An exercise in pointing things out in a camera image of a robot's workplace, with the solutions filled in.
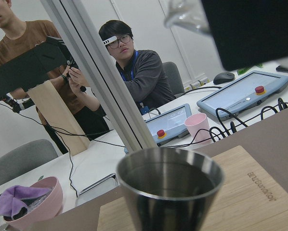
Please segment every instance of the dark gray jacket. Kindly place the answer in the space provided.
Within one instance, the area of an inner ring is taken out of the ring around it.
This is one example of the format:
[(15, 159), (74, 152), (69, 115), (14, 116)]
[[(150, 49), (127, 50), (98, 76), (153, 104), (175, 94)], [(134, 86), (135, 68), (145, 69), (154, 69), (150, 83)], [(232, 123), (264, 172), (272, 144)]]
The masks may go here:
[(138, 51), (132, 80), (131, 71), (134, 57), (135, 51), (124, 70), (118, 63), (116, 63), (116, 67), (121, 75), (124, 75), (125, 84), (137, 105), (139, 102), (143, 102), (144, 106), (148, 106), (148, 108), (157, 108), (176, 99), (170, 89), (159, 55), (151, 50)]

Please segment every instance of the wooden cutting board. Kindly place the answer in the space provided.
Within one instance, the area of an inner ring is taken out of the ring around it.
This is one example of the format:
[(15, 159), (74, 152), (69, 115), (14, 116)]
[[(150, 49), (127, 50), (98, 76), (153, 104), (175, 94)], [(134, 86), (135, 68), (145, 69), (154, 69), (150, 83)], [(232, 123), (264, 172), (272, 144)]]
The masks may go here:
[[(213, 159), (225, 182), (201, 230), (288, 231), (288, 193), (245, 149), (237, 146)], [(97, 230), (135, 231), (123, 197), (100, 208)]]

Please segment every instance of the brown t-shirt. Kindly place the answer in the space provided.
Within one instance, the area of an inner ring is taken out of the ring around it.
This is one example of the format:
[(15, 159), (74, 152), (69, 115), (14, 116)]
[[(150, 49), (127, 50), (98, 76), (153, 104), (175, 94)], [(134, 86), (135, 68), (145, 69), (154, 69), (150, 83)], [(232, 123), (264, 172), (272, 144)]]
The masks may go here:
[[(55, 26), (48, 20), (26, 22), (26, 31), (18, 39), (11, 40), (4, 36), (0, 41), (0, 66), (34, 48), (36, 45), (41, 44), (46, 40), (47, 36), (60, 38)], [(64, 70), (64, 67), (61, 66), (60, 71), (63, 72)], [(55, 70), (48, 72), (49, 78), (52, 79), (60, 76), (60, 71), (56, 68)], [(58, 90), (58, 93), (73, 115), (84, 107), (84, 104), (70, 89), (69, 84), (64, 84), (64, 86)], [(46, 120), (42, 114), (40, 112), (38, 112), (38, 114), (41, 122), (46, 124)]]

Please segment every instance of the purple cloth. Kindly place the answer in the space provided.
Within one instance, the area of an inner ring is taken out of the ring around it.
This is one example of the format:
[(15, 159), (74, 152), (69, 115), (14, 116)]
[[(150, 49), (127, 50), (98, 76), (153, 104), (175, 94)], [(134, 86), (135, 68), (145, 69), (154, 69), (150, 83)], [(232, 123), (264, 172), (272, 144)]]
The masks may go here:
[(13, 217), (20, 213), (22, 208), (27, 209), (24, 200), (37, 199), (47, 194), (49, 188), (32, 188), (20, 185), (12, 186), (6, 189), (0, 195), (0, 216)]

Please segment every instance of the screen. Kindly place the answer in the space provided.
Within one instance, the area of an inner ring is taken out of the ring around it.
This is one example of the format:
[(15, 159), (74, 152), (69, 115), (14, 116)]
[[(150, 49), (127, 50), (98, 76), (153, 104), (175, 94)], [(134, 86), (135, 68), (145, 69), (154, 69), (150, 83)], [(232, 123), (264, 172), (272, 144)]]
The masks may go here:
[(288, 56), (288, 0), (201, 0), (226, 70)]
[(152, 136), (155, 136), (159, 130), (164, 130), (166, 132), (172, 128), (183, 125), (186, 119), (186, 109), (185, 107), (182, 107), (161, 117), (152, 119), (146, 124)]
[(252, 94), (252, 92), (255, 92), (256, 87), (267, 86), (278, 78), (279, 77), (252, 73), (243, 78), (243, 81), (237, 81), (233, 85), (225, 87), (225, 90), (219, 91), (203, 102), (214, 109), (218, 107), (227, 109), (229, 106)]

